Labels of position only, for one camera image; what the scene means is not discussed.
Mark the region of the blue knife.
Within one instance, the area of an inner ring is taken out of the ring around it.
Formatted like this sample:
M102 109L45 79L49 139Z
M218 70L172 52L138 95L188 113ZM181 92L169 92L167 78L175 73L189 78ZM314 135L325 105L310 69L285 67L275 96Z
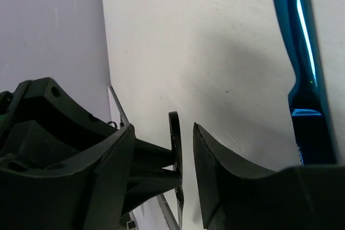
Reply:
M288 94L296 144L303 165L337 164L311 0L273 0L296 82Z

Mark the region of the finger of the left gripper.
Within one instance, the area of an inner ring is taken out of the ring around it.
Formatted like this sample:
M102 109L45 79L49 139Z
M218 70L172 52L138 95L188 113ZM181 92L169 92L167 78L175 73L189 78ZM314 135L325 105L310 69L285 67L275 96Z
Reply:
M173 165L175 155L169 149L135 139L131 170L162 169Z
M123 202L122 215L147 200L180 187L182 176L166 169L131 169Z

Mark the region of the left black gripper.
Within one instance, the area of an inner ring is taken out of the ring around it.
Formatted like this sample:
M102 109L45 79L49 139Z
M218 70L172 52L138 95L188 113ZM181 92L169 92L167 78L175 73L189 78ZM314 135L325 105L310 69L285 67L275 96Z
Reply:
M1 92L1 168L44 169L117 131L78 105L52 78Z

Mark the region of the black knife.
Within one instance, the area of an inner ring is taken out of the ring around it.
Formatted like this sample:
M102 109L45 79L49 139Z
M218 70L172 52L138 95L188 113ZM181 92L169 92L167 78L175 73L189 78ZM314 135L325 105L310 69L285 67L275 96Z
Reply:
M179 173L183 178L183 158L182 158L182 140L181 140L181 129L178 113L172 111L169 113L169 127L170 127L170 139L171 139L171 150L174 155L173 169ZM183 227L183 207L184 207L184 193L183 187L180 185L175 188L175 194L177 199L177 211L178 211L178 225L180 229Z

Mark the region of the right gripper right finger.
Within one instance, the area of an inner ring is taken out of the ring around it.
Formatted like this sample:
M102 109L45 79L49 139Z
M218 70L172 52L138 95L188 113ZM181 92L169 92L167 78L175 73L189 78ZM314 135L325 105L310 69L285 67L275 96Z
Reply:
M223 146L199 124L193 149L204 229L344 229L344 167L275 172Z

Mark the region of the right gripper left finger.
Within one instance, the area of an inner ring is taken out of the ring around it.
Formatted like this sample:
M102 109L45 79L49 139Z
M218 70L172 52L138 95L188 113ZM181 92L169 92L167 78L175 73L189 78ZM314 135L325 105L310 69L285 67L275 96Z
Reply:
M134 140L129 124L47 169L1 170L1 229L117 229Z

